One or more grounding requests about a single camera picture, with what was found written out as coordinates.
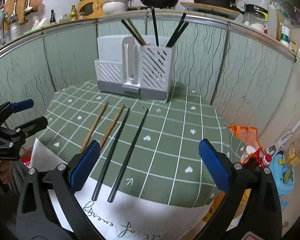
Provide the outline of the person hand on gripper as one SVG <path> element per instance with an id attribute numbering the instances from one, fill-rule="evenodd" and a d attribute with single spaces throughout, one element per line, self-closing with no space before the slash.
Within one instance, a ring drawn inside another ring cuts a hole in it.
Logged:
<path id="1" fill-rule="evenodd" d="M 11 161 L 0 160 L 0 180 L 3 182 L 3 184 L 8 184 L 11 181 L 12 178 L 11 167 L 12 167 Z"/>

